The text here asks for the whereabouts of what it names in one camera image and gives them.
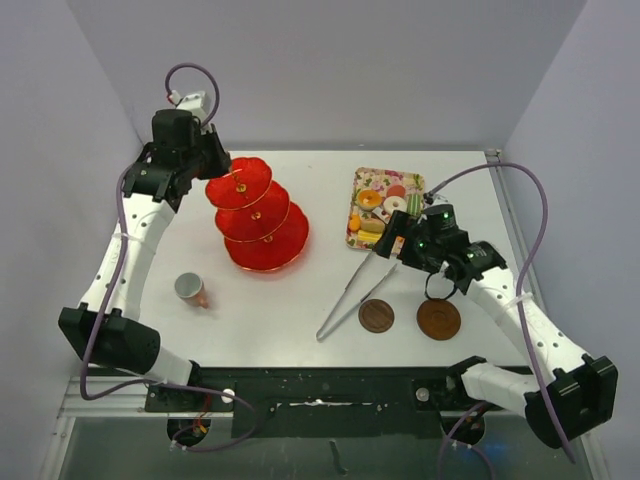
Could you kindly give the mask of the orange glazed donut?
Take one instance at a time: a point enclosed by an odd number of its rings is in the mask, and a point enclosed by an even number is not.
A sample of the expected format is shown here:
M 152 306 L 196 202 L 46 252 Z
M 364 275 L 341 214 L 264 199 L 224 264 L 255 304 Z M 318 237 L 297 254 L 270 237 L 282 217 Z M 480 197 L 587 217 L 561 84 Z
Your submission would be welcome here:
M 358 207 L 364 211 L 372 211 L 379 207 L 383 201 L 382 196 L 375 190 L 361 190 L 356 196 Z

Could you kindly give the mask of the floral serving tray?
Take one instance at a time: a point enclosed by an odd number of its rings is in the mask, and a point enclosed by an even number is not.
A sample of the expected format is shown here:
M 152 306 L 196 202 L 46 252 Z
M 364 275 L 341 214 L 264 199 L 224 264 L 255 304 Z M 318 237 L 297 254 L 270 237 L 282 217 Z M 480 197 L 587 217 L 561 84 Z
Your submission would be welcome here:
M 360 167 L 354 173 L 345 243 L 372 250 L 395 211 L 418 216 L 424 208 L 425 178 L 418 173 Z

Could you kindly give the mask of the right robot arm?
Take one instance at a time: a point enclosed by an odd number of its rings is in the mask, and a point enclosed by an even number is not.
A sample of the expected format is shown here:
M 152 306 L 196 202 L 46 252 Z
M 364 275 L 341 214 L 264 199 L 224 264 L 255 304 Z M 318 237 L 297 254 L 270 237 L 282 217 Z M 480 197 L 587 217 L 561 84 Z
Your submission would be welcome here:
M 609 421 L 613 415 L 618 370 L 606 356 L 592 357 L 567 337 L 517 282 L 506 260 L 490 243 L 472 242 L 450 204 L 425 209 L 418 217 L 396 210 L 380 240 L 377 255 L 392 255 L 429 274 L 443 273 L 455 290 L 488 314 L 532 370 L 523 375 L 471 357 L 450 371 L 448 402 L 459 409 L 486 401 L 524 417 L 545 445 L 557 449 Z

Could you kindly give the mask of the brown saucer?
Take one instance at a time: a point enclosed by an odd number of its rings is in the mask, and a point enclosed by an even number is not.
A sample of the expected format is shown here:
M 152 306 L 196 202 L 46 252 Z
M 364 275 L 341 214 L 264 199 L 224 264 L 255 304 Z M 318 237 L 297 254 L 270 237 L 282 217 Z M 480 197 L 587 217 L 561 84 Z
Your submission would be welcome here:
M 446 300 L 426 300 L 418 308 L 416 322 L 423 334 L 437 341 L 452 339 L 461 328 L 458 309 Z

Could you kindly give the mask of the white frosted donut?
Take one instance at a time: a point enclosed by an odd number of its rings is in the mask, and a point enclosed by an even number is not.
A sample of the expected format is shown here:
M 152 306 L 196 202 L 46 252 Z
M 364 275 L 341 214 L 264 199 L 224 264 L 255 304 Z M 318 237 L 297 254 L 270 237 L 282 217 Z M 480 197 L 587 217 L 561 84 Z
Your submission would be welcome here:
M 406 212 L 407 202 L 404 198 L 389 197 L 383 201 L 383 210 L 386 214 L 391 216 L 395 211 Z

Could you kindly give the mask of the red three-tier cake stand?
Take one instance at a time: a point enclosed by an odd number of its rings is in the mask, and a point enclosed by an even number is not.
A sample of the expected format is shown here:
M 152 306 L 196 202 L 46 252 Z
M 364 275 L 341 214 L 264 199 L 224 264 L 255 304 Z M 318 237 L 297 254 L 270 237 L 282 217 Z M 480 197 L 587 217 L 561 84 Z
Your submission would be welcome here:
M 278 270 L 302 253 L 309 221 L 259 157 L 237 157 L 228 174 L 210 180 L 205 195 L 231 260 L 254 272 Z

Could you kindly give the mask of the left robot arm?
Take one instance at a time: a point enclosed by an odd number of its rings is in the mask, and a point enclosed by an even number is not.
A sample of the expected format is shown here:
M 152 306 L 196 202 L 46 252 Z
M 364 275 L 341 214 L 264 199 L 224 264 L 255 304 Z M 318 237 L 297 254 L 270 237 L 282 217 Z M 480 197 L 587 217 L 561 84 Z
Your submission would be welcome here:
M 226 175 L 231 159 L 215 128 L 188 110 L 159 110 L 151 126 L 151 141 L 116 183 L 117 223 L 98 272 L 79 304 L 62 309 L 58 325 L 85 366 L 170 384 L 168 399 L 190 411 L 204 395 L 194 364 L 141 323 L 141 300 L 160 240 L 193 181 Z

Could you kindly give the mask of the metal tongs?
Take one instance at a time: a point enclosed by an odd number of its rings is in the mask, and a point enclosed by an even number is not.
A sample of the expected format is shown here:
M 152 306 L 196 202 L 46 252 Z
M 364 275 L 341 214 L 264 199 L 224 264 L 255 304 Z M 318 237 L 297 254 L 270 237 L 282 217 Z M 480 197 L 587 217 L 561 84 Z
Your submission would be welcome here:
M 364 256 L 315 334 L 317 342 L 325 341 L 348 320 L 365 301 L 387 284 L 396 273 L 397 263 L 373 252 Z

